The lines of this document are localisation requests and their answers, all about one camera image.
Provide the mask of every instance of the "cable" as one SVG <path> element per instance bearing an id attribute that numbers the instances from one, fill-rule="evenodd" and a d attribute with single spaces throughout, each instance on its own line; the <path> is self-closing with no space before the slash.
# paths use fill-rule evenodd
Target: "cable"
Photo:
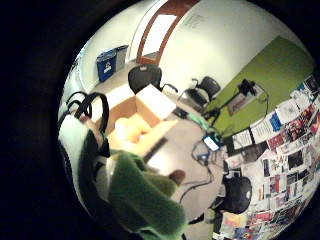
<path id="1" fill-rule="evenodd" d="M 258 121 L 256 124 L 254 124 L 253 126 L 251 126 L 251 128 L 253 128 L 253 127 L 259 125 L 261 122 L 263 122 L 263 120 L 267 117 L 267 114 L 268 114 L 268 111 L 269 111 L 269 94 L 268 94 L 268 92 L 267 92 L 260 84 L 257 84 L 257 83 L 256 83 L 256 85 L 257 85 L 258 87 L 260 87 L 260 88 L 262 89 L 262 91 L 267 95 L 267 98 L 266 98 L 266 99 L 264 99 L 263 101 L 259 101 L 259 100 L 258 100 L 258 101 L 259 101 L 260 103 L 266 102 L 266 103 L 267 103 L 267 106 L 266 106 L 266 111 L 265 111 L 265 113 L 264 113 L 264 117 L 263 117 L 262 119 L 260 119 L 260 121 Z"/>
<path id="2" fill-rule="evenodd" d="M 208 184 L 212 183 L 212 181 L 213 181 L 212 172 L 211 172 L 211 170 L 209 169 L 209 167 L 206 167 L 206 168 L 207 168 L 208 174 L 209 174 L 209 176 L 210 176 L 210 179 L 209 179 L 207 182 L 205 182 L 205 183 L 200 183 L 200 184 L 193 185 L 193 186 L 189 187 L 189 188 L 181 195 L 180 200 L 179 200 L 179 204 L 181 204 L 183 198 L 184 198 L 184 197 L 187 195 L 187 193 L 190 192 L 191 190 L 195 190 L 195 189 L 198 188 L 198 187 L 205 186 L 205 185 L 208 185 Z"/>

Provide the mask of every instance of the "doorway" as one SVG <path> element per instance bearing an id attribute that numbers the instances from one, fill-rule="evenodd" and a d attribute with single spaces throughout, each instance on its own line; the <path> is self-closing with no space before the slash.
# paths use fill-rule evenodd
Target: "doorway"
<path id="1" fill-rule="evenodd" d="M 136 62 L 159 65 L 163 50 L 181 18 L 199 0 L 168 0 L 149 21 L 139 44 Z"/>

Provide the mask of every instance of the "desk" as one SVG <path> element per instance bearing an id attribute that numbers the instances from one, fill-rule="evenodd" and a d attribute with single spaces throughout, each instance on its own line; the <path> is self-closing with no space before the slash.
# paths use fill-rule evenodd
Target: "desk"
<path id="1" fill-rule="evenodd" d="M 181 102 L 176 102 L 176 104 L 187 112 L 197 114 L 192 108 Z M 177 119 L 178 123 L 165 134 L 164 137 L 168 141 L 150 158 L 148 165 L 159 169 L 159 173 L 163 175 L 168 175 L 176 169 L 184 170 L 186 179 L 183 183 L 206 180 L 207 169 L 191 156 L 194 143 L 203 137 L 203 131 L 196 123 L 170 114 L 168 120 L 173 119 Z M 216 198 L 222 182 L 222 166 L 221 159 L 217 159 L 215 164 L 210 164 L 209 168 L 213 174 L 212 183 L 191 190 L 183 198 L 181 204 L 185 209 L 188 220 L 200 216 Z M 172 196 L 172 199 L 177 202 L 192 185 L 183 185 L 183 183 Z"/>

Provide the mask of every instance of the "chair backrest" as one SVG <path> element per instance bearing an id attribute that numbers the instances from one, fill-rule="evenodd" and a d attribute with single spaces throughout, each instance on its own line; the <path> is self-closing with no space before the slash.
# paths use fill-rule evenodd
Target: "chair backrest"
<path id="1" fill-rule="evenodd" d="M 231 213 L 243 213 L 251 202 L 252 185 L 247 177 L 224 178 L 226 197 L 217 209 Z"/>
<path id="2" fill-rule="evenodd" d="M 153 64 L 143 64 L 132 68 L 128 73 L 128 81 L 131 90 L 136 94 L 149 84 L 160 88 L 162 70 Z"/>
<path id="3" fill-rule="evenodd" d="M 197 88 L 201 88 L 208 94 L 209 101 L 212 100 L 213 96 L 220 91 L 219 84 L 211 77 L 204 77 L 200 84 L 197 85 Z"/>

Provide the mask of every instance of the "cardboard box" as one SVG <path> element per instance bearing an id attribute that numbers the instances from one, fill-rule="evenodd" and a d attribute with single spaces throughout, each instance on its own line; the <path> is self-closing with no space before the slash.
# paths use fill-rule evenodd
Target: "cardboard box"
<path id="1" fill-rule="evenodd" d="M 110 148 L 145 156 L 178 122 L 177 120 L 166 120 L 176 105 L 152 85 L 147 86 L 136 95 L 128 94 L 128 96 L 110 107 L 106 129 Z M 140 135 L 138 142 L 128 141 L 122 137 L 124 133 L 120 134 L 119 129 L 116 129 L 116 122 L 119 118 L 129 119 L 138 125 L 147 125 L 151 130 Z"/>

